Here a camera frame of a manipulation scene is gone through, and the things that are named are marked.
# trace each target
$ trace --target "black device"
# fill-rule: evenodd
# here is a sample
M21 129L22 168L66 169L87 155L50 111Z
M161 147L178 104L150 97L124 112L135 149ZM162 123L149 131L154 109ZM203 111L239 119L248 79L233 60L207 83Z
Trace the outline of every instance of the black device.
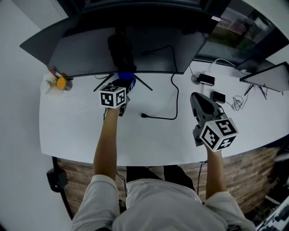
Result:
M63 169L50 169L47 173L48 183L52 191L59 193L67 184L66 172Z
M252 84L245 95L251 90L253 85L268 88L278 92L289 91L289 64L284 62L267 68L257 73L240 78L240 82Z
M206 74L200 74L196 80L197 82L208 85L208 86L215 85L215 78Z
M217 23L188 4L130 1L64 19L20 47L67 77L183 74Z
M219 93L219 92L212 91L210 98L216 103L225 103L226 102L226 96Z

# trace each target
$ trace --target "white cable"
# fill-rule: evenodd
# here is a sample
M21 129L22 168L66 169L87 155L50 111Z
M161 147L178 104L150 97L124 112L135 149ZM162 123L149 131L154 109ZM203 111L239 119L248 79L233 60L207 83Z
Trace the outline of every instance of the white cable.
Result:
M211 63L211 65L210 65L210 67L209 67L209 72L210 72L210 73L211 73L211 67L212 67L212 65L213 65L213 64L217 64L216 62L217 62L218 60L226 61L226 62L230 63L233 67L235 67L235 65L234 65L233 63L231 63L230 61L228 61L228 60L225 60L225 59L216 59L213 63Z

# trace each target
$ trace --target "wooden floor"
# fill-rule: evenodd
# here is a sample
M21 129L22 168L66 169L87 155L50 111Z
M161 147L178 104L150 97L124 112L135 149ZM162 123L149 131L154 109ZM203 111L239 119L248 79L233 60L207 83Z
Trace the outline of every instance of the wooden floor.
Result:
M243 213L251 211L264 200L271 185L268 175L274 165L274 158L279 149L259 148L224 158L224 170L228 191L236 199ZM73 214L82 202L84 191L92 178L92 165L59 159L59 166L67 173L68 185L65 193ZM180 165L185 173L192 178L195 189L199 174L200 163ZM163 167L154 166L150 170L163 179ZM126 178L126 168L117 167L117 173ZM199 194L205 201L207 165L202 167L200 174ZM125 201L124 183L116 176L120 199Z

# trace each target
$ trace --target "window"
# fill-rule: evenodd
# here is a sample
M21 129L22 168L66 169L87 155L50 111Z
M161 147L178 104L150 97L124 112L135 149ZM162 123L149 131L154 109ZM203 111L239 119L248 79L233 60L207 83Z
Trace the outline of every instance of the window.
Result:
M266 58L286 45L288 39L270 20L242 0L232 0L195 59L222 58L239 65L255 56Z

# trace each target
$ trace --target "person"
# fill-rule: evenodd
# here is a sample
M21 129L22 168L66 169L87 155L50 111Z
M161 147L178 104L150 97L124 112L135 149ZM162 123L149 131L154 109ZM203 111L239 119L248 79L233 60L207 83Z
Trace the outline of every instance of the person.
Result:
M93 162L93 174L72 231L253 231L227 192L221 152L207 148L206 202L179 166L164 166L165 180L145 167L127 167L127 210L120 214L117 170L117 118L108 109Z

